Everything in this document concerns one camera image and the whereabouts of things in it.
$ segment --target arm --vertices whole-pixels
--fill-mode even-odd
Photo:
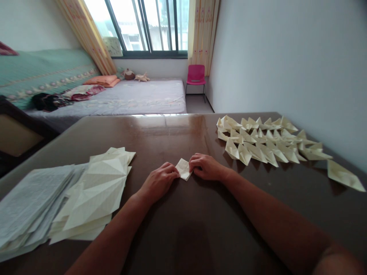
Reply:
[[[120,274],[146,213],[179,176],[175,166],[168,162],[151,172],[141,189],[129,198],[66,274]]]
[[[294,274],[363,274],[344,248],[296,211],[207,155],[195,154],[190,171],[221,181],[262,238]]]

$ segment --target square paper sheet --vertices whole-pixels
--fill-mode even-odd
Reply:
[[[184,159],[180,159],[178,164],[176,165],[177,170],[180,172],[181,178],[185,181],[188,180],[188,178],[191,176],[191,173],[189,173],[189,166],[188,162]]]

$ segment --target hand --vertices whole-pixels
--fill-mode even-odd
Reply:
[[[190,158],[189,168],[190,172],[193,170],[195,175],[201,177],[203,180],[216,181],[223,181],[230,170],[219,164],[213,157],[199,153],[196,153]]]
[[[153,204],[167,193],[173,180],[179,177],[176,167],[166,162],[149,174],[137,194],[147,203]]]

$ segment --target window frame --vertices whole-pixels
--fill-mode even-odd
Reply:
[[[151,42],[151,36],[150,36],[150,31],[149,31],[149,24],[148,24],[148,20],[147,20],[147,16],[146,16],[146,11],[145,11],[145,5],[144,5],[144,0],[137,0],[138,2],[138,6],[136,7],[134,0],[132,0],[133,2],[133,6],[134,9],[138,8],[135,11],[135,14],[137,15],[137,12],[140,12],[140,16],[142,19],[142,25],[143,25],[143,30],[141,29],[140,22],[137,22],[138,28],[139,28],[139,35],[140,37],[145,41],[148,47],[148,50],[141,50],[141,51],[131,51],[131,50],[127,50],[126,49],[126,45],[125,45],[125,41],[122,37],[122,33],[121,33],[121,29],[120,26],[117,23],[116,17],[115,17],[115,13],[113,11],[112,5],[110,3],[110,0],[105,0],[108,12],[110,14],[113,26],[115,28],[116,34],[117,34],[117,38],[120,41],[120,45],[122,48],[122,55],[121,57],[112,57],[112,59],[159,59],[159,58],[177,58],[177,59],[187,59],[187,50],[178,50],[179,48],[179,34],[178,34],[178,22],[177,22],[177,0],[173,0],[173,11],[174,11],[174,26],[175,26],[175,44],[176,44],[176,49],[172,50],[172,45],[173,45],[173,41],[172,41],[172,36],[171,36],[171,23],[170,23],[170,16],[169,16],[169,0],[166,0],[166,4],[167,4],[167,15],[168,15],[168,30],[169,30],[169,43],[168,46],[171,50],[153,50],[153,45]],[[143,48],[145,48],[145,42],[142,41],[142,45]]]

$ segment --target white wall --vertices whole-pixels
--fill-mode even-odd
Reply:
[[[367,171],[367,2],[222,2],[215,112],[277,111]]]
[[[0,18],[0,41],[14,50],[80,47],[54,0],[4,0]]]
[[[116,67],[129,68],[135,74],[147,72],[150,78],[181,78],[186,86],[188,63],[187,59],[114,59]],[[203,92],[202,86],[189,86],[188,94]]]

